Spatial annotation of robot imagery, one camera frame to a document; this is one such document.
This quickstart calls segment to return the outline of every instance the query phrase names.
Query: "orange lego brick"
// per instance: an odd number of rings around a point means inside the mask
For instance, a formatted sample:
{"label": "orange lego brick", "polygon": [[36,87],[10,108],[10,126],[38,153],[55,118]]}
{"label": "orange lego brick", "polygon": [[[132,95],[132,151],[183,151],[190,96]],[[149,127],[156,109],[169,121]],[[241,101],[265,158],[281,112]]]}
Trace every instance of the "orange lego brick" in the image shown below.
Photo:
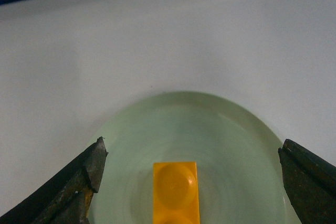
{"label": "orange lego brick", "polygon": [[153,224],[200,224],[196,162],[154,163]]}

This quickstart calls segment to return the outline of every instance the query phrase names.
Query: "white backdrop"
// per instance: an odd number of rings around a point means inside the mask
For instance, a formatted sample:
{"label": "white backdrop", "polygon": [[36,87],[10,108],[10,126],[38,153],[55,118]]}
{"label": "white backdrop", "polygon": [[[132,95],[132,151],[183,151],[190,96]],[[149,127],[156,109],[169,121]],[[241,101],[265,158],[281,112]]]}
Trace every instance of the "white backdrop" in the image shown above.
{"label": "white backdrop", "polygon": [[0,6],[0,215],[118,111],[230,99],[336,165],[336,0],[29,0]]}

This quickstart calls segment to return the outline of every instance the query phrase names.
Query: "yellow lego brick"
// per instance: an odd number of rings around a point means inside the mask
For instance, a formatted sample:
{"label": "yellow lego brick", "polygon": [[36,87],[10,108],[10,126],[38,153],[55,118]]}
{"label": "yellow lego brick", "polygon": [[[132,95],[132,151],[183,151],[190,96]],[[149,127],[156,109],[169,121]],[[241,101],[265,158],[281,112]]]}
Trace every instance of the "yellow lego brick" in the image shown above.
{"label": "yellow lego brick", "polygon": [[200,224],[196,162],[154,163],[153,224]]}

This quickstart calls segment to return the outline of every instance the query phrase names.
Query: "circular glass dish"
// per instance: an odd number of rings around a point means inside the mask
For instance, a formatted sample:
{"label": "circular glass dish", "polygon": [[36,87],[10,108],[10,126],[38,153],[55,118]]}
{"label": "circular glass dish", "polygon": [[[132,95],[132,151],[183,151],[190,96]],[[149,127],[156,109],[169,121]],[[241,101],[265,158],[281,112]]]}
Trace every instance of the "circular glass dish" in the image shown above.
{"label": "circular glass dish", "polygon": [[201,224],[299,224],[282,184],[282,142],[244,108],[214,95],[165,93],[114,116],[91,224],[149,224],[153,163],[196,161]]}

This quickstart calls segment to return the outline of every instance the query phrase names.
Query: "transparent plate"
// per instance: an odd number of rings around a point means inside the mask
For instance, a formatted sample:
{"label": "transparent plate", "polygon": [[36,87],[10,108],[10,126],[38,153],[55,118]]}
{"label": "transparent plate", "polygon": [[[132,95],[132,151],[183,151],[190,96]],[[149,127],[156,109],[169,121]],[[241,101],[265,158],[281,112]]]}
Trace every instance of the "transparent plate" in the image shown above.
{"label": "transparent plate", "polygon": [[244,108],[210,94],[174,92],[136,103],[92,138],[105,137],[94,224],[149,224],[153,163],[196,161],[202,224],[300,221],[283,189],[282,142]]}

